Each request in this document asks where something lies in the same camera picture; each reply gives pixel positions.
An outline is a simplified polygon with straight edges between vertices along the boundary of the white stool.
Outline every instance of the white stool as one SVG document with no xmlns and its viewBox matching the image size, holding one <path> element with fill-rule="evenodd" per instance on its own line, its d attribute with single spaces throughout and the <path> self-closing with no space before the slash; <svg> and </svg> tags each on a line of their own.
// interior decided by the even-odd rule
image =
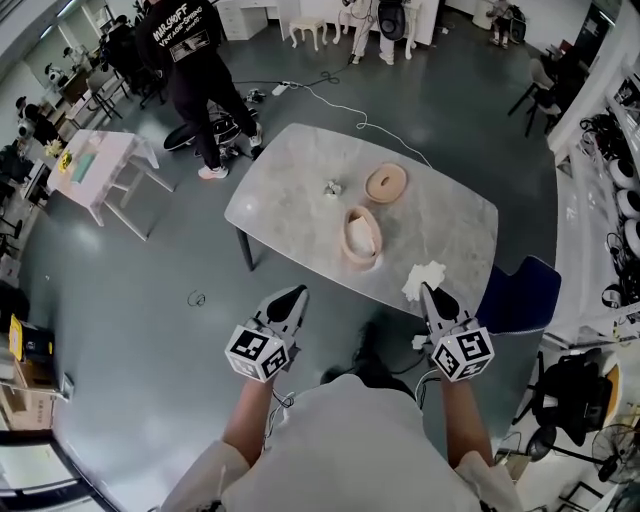
<svg viewBox="0 0 640 512">
<path fill-rule="evenodd" d="M 318 51 L 318 29 L 322 27 L 322 44 L 327 45 L 327 22 L 322 18 L 296 18 L 289 23 L 289 34 L 293 39 L 293 47 L 298 46 L 295 30 L 298 29 L 302 34 L 302 42 L 304 42 L 304 31 L 311 30 L 313 32 L 313 46 Z"/>
</svg>

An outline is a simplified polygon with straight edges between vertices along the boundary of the concrete floor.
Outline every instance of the concrete floor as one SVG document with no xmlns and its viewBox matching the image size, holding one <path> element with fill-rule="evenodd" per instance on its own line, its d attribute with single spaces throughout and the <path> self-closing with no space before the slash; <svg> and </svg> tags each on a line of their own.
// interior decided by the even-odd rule
<svg viewBox="0 0 640 512">
<path fill-rule="evenodd" d="M 514 271 L 527 254 L 553 264 L 556 184 L 552 154 L 540 120 L 524 138 L 524 109 L 506 112 L 528 85 L 522 47 L 504 51 L 488 34 L 456 13 L 455 29 L 435 46 L 394 67 L 377 56 L 377 37 L 358 66 L 343 71 L 339 85 L 314 90 L 329 101 L 365 110 L 422 151 L 432 165 L 492 201 L 500 212 L 496 263 Z M 319 78 L 340 69 L 352 37 L 318 53 L 307 41 L 298 49 L 270 26 L 249 42 L 226 45 L 221 55 L 234 78 Z M 273 86 L 264 86 L 269 90 Z M 246 92 L 250 86 L 239 86 Z M 60 404 L 56 433 L 68 452 L 113 503 L 123 510 L 159 504 L 199 453 L 221 433 L 243 379 L 223 348 L 236 324 L 260 300 L 285 286 L 306 284 L 311 303 L 300 331 L 302 352 L 291 373 L 278 378 L 281 393 L 315 386 L 333 364 L 348 364 L 357 331 L 374 314 L 386 318 L 383 357 L 398 369 L 415 360 L 410 340 L 417 317 L 391 310 L 264 250 L 255 272 L 244 265 L 224 209 L 250 161 L 233 162 L 221 182 L 203 182 L 190 150 L 167 154 L 162 141 L 179 124 L 170 105 L 147 110 L 123 100 L 130 111 L 111 130 L 148 137 L 161 174 L 178 188 L 168 194 L 144 180 L 129 208 L 141 226 L 153 226 L 147 243 L 105 211 L 104 228 L 89 213 L 54 195 L 40 215 L 25 251 L 22 285 L 32 301 L 32 321 L 56 331 L 57 363 L 76 383 L 71 404 Z M 412 156 L 394 139 L 365 129 L 360 118 L 331 109 L 306 91 L 287 91 L 258 106 L 266 143 L 292 122 L 327 128 Z M 190 307 L 188 295 L 206 296 Z M 482 415 L 494 444 L 505 435 L 526 386 L 539 337 L 495 339 L 496 358 L 474 380 Z M 403 375 L 414 386 L 426 363 Z M 425 430 L 443 450 L 441 402 L 430 389 Z"/>
</svg>

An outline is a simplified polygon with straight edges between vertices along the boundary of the white tabletop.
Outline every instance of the white tabletop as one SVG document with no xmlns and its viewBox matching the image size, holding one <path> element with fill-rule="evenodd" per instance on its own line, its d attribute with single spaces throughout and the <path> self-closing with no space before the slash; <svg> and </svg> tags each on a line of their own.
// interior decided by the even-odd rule
<svg viewBox="0 0 640 512">
<path fill-rule="evenodd" d="M 407 189 L 389 205 L 366 200 L 364 182 L 384 162 L 407 171 Z M 344 187 L 324 195 L 328 180 Z M 347 209 L 364 204 L 384 238 L 373 269 L 349 266 L 340 247 Z M 478 194 L 426 165 L 340 133 L 291 124 L 251 166 L 226 219 L 273 250 L 347 288 L 420 315 L 401 289 L 414 264 L 447 266 L 449 286 L 475 311 L 495 255 L 498 211 Z"/>
<path fill-rule="evenodd" d="M 50 190 L 58 190 L 76 203 L 92 210 L 98 208 L 133 155 L 147 159 L 158 168 L 158 160 L 148 141 L 133 133 L 79 130 L 65 151 L 79 161 L 84 154 L 95 154 L 81 183 L 72 183 L 73 172 L 60 172 L 58 162 L 47 182 Z"/>
</svg>

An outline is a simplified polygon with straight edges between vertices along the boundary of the person's arm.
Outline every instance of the person's arm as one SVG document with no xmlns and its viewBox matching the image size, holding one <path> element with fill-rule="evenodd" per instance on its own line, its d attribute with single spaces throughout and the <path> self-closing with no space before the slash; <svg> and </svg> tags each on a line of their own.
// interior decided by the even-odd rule
<svg viewBox="0 0 640 512">
<path fill-rule="evenodd" d="M 487 466 L 493 466 L 491 442 L 473 397 L 471 384 L 466 380 L 449 382 L 443 375 L 442 398 L 449 465 L 457 468 L 462 457 L 475 451 Z"/>
<path fill-rule="evenodd" d="M 151 71 L 162 70 L 162 62 L 158 58 L 156 48 L 151 42 L 151 34 L 149 24 L 143 21 L 135 32 L 136 46 L 138 54 L 144 66 Z"/>
<path fill-rule="evenodd" d="M 264 431 L 271 407 L 273 381 L 267 383 L 247 379 L 238 404 L 231 414 L 222 441 L 238 450 L 250 467 L 260 454 L 264 442 Z"/>
</svg>

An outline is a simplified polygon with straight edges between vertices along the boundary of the forearm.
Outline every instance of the forearm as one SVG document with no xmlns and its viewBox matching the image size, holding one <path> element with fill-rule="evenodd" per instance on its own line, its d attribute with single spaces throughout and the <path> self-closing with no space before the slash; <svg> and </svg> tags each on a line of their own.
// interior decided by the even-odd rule
<svg viewBox="0 0 640 512">
<path fill-rule="evenodd" d="M 471 384 L 466 380 L 449 382 L 443 376 L 442 398 L 449 465 L 458 467 L 465 454 L 476 451 L 487 465 L 493 466 L 491 442 L 473 397 Z"/>
<path fill-rule="evenodd" d="M 222 441 L 238 450 L 249 466 L 253 466 L 262 453 L 272 391 L 273 379 L 266 384 L 247 379 L 222 435 Z"/>
</svg>

